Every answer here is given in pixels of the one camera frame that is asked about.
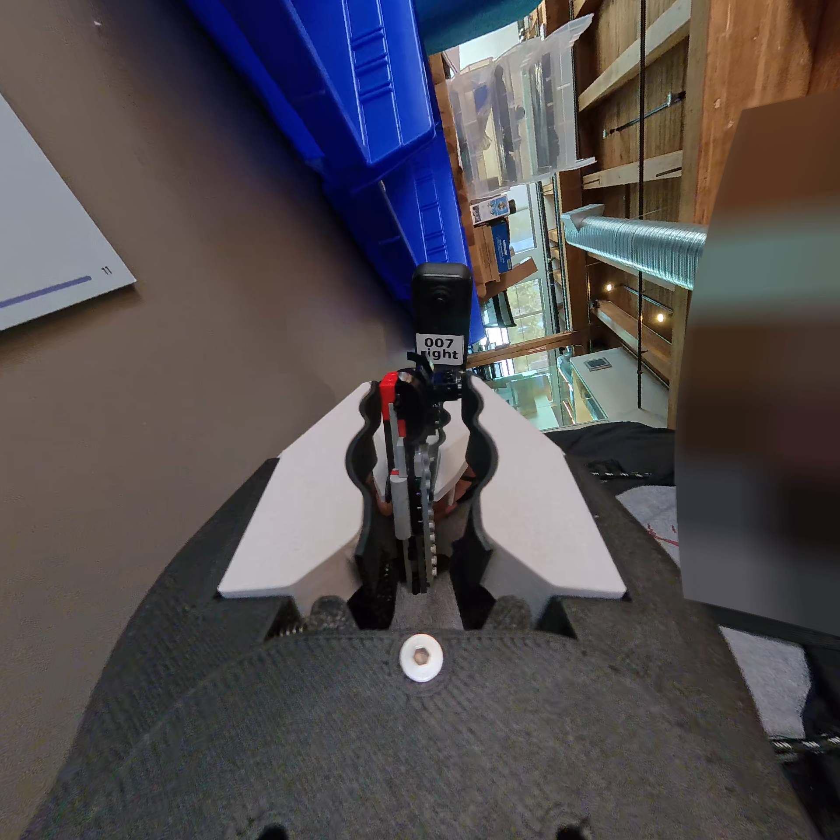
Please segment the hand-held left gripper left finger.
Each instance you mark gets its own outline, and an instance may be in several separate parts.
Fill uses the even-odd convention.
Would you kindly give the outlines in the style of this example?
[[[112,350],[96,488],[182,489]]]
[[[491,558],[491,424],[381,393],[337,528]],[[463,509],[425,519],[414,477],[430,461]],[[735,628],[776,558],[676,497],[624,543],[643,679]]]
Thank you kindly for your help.
[[[381,430],[379,383],[365,382],[280,453],[218,585],[223,598],[289,596],[307,615],[326,595],[387,590],[393,525],[372,479]]]

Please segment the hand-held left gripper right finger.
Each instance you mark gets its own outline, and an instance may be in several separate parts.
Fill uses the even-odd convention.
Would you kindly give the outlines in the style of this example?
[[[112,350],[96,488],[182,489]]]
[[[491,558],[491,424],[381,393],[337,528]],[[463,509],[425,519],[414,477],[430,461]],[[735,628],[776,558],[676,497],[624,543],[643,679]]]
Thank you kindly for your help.
[[[535,620],[556,596],[622,600],[626,585],[561,448],[474,375],[461,409],[475,475],[453,548],[463,624],[482,627],[509,595]]]

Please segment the grey black toy brick model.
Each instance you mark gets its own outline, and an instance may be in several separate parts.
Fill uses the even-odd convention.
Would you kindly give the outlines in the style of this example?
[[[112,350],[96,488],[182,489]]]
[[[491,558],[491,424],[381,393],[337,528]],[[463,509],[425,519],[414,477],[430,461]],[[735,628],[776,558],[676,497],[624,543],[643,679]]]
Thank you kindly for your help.
[[[467,450],[469,431],[459,397],[436,397],[413,362],[383,377],[379,393],[381,431],[374,442],[391,468],[384,501],[392,507],[406,586],[425,593],[438,571],[435,477],[444,452]]]

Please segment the blue plastic bin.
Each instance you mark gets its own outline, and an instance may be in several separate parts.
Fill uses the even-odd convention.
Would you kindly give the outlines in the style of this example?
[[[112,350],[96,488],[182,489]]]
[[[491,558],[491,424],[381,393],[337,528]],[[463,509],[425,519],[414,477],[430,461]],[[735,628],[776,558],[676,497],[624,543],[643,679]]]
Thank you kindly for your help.
[[[186,4],[324,180],[373,183],[434,138],[413,2]]]
[[[471,266],[443,136],[382,180],[355,192],[328,182],[322,187],[392,298],[406,308],[417,266],[426,262]]]

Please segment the grey desk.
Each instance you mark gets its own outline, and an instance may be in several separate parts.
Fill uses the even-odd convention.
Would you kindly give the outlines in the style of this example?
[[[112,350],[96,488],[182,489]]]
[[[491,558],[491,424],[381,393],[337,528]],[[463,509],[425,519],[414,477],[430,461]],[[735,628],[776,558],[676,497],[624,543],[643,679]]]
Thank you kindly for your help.
[[[136,283],[2,333],[2,838],[176,552],[413,327],[182,2],[2,2],[2,92]]]

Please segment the brown cardboard sheet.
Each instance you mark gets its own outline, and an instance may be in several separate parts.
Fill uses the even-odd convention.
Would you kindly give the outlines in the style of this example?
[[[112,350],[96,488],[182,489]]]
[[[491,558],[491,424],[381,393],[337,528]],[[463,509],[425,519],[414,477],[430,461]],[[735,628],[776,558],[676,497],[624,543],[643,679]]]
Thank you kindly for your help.
[[[510,270],[497,273],[487,282],[477,285],[477,296],[480,303],[500,295],[502,292],[516,286],[538,272],[533,258],[529,257]]]

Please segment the printed leaflet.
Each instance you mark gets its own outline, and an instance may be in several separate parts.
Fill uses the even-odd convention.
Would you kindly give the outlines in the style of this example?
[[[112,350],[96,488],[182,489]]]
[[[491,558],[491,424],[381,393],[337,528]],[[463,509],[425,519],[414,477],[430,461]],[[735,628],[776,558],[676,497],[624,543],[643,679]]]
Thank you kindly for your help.
[[[469,214],[475,227],[506,223],[511,215],[508,195],[503,193],[475,201],[469,205]]]

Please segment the white counter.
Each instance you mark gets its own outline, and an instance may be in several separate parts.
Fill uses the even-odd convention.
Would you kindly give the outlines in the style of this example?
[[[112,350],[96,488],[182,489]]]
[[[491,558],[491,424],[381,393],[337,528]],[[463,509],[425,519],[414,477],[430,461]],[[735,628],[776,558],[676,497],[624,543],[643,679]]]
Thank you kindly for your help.
[[[570,366],[605,414],[606,421],[650,427],[668,425],[668,388],[644,367],[639,406],[637,359],[625,348],[575,356]]]

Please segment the stack of clear storage boxes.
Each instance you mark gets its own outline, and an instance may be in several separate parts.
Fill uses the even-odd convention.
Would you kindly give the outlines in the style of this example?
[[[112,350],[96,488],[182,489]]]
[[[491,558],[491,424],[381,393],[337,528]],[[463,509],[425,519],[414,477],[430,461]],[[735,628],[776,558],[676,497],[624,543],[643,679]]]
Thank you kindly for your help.
[[[573,46],[593,15],[571,20],[448,80],[471,202],[595,162],[578,151]]]

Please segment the blue felt bag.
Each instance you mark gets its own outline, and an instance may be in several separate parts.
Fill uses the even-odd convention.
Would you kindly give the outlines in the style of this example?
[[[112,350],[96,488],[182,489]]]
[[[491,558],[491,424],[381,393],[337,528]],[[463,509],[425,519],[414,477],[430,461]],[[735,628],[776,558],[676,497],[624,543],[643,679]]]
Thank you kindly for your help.
[[[414,1],[418,33],[428,56],[504,28],[530,15],[540,1]]]

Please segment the light blue instruction booklet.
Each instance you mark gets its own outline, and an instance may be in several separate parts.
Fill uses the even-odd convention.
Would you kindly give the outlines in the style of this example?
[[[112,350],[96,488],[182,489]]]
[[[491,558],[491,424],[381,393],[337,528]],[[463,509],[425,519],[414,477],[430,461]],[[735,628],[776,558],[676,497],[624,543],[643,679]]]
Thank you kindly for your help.
[[[135,278],[1,100],[1,330],[117,289]]]

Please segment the silver air duct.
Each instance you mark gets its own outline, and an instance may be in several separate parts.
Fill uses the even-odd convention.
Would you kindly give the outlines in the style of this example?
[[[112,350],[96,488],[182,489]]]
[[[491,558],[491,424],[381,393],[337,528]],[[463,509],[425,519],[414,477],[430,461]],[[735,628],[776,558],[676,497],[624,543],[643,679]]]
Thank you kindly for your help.
[[[604,209],[591,204],[563,213],[566,243],[627,272],[693,290],[707,226],[606,217]]]

